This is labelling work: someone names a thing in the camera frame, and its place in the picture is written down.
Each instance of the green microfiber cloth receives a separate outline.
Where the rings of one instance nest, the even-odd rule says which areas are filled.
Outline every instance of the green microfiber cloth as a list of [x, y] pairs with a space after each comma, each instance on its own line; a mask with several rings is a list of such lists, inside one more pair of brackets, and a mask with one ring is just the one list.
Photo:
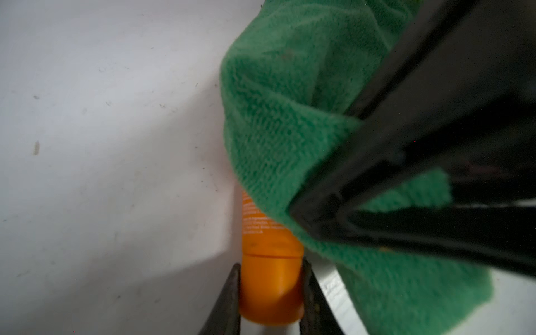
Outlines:
[[[268, 216], [338, 264], [371, 335], [442, 334], [493, 291], [487, 269], [319, 242], [287, 212], [308, 173], [359, 129], [343, 112], [418, 8], [415, 0], [267, 0], [221, 65], [225, 145], [240, 183]], [[449, 178], [436, 169], [360, 210], [451, 201]]]

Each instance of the orange bottle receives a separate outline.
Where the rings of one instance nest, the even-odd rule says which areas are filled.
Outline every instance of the orange bottle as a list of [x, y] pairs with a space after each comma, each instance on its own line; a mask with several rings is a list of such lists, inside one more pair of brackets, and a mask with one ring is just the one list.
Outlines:
[[264, 325], [286, 325], [303, 317], [303, 245], [264, 215], [244, 192], [240, 314]]

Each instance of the dust speck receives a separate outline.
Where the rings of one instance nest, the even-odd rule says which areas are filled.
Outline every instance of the dust speck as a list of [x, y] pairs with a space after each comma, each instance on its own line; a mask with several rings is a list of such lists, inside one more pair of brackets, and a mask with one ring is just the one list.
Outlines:
[[30, 270], [26, 270], [26, 271], [24, 271], [24, 272], [21, 272], [21, 273], [19, 273], [19, 274], [17, 275], [17, 278], [22, 277], [22, 276], [24, 276], [24, 275], [26, 275], [26, 274], [29, 274], [29, 273], [30, 273]]
[[36, 141], [34, 144], [34, 156], [39, 155], [40, 148], [41, 148], [41, 144], [39, 144], [39, 141]]

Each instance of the stain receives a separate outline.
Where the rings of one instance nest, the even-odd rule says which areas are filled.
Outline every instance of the stain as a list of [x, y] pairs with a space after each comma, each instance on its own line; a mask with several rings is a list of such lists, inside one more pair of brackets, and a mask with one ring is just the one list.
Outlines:
[[284, 61], [289, 61], [294, 57], [294, 52], [292, 49], [286, 49], [285, 52], [281, 55], [281, 58]]
[[26, 271], [24, 271], [24, 272], [21, 272], [21, 273], [19, 273], [19, 274], [17, 275], [17, 278], [22, 277], [22, 276], [25, 276], [25, 275], [27, 275], [27, 274], [29, 274], [29, 273], [30, 273], [30, 270], [26, 270]]
[[382, 247], [379, 247], [379, 248], [378, 248], [378, 251], [379, 251], [379, 252], [394, 253], [393, 249], [388, 248], [388, 247], [383, 247], [383, 246], [382, 246]]
[[39, 155], [39, 149], [41, 148], [41, 144], [39, 144], [39, 141], [35, 141], [34, 144], [34, 156]]
[[53, 294], [56, 294], [56, 292], [57, 292], [56, 287], [54, 286], [52, 281], [50, 281], [50, 278], [48, 277], [48, 275], [46, 275], [44, 277], [43, 283], [44, 283], [44, 285], [47, 287], [47, 289], [50, 292], [52, 292]]

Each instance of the white surface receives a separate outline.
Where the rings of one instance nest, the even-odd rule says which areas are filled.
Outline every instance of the white surface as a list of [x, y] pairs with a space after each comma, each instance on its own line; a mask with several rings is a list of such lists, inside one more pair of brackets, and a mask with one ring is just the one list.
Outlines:
[[[0, 2], [1, 334], [200, 329], [240, 259], [218, 67], [261, 2]], [[461, 333], [536, 333], [534, 283], [496, 284]]]

